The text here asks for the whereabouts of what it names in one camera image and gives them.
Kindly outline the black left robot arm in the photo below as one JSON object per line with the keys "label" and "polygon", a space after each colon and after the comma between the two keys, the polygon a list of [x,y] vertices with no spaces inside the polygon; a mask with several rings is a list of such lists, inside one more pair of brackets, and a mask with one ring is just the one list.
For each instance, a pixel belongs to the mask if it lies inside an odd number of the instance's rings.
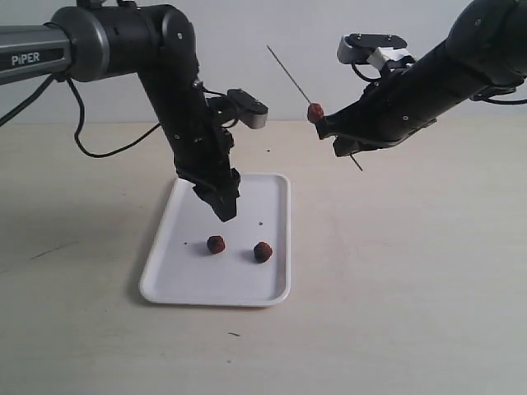
{"label": "black left robot arm", "polygon": [[221,221],[236,216],[240,174],[231,167],[231,128],[221,114],[227,95],[199,80],[194,26],[168,4],[140,7],[120,1],[79,1],[41,26],[1,29],[1,82],[35,77],[42,84],[2,116],[7,123],[54,81],[70,87],[129,74],[138,76],[173,152],[177,175],[194,186]]}

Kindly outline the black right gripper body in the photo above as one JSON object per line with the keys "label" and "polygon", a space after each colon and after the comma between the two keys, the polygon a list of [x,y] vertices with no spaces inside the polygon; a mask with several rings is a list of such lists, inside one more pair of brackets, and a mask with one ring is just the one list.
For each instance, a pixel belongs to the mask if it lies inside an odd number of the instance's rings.
{"label": "black right gripper body", "polygon": [[436,121],[436,62],[418,61],[372,82],[341,110],[361,116],[362,136],[395,140],[397,146]]}

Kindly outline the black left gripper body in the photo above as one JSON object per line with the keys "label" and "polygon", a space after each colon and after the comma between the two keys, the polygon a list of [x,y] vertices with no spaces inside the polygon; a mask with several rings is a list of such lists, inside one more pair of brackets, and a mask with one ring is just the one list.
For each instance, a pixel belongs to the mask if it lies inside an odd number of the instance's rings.
{"label": "black left gripper body", "polygon": [[164,134],[176,172],[203,196],[239,196],[240,175],[231,167],[234,137],[229,131],[238,122],[234,101],[206,88],[187,91],[169,113]]}

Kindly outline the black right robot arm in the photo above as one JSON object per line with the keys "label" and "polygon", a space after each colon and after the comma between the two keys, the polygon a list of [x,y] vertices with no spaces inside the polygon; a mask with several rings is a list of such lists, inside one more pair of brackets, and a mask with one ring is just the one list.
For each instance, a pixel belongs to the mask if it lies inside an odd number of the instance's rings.
{"label": "black right robot arm", "polygon": [[341,38],[338,60],[353,69],[370,65],[360,99],[326,115],[307,110],[319,139],[333,137],[338,157],[391,148],[466,101],[498,103],[526,79],[526,3],[473,1],[448,36],[422,58],[397,35],[354,33]]}

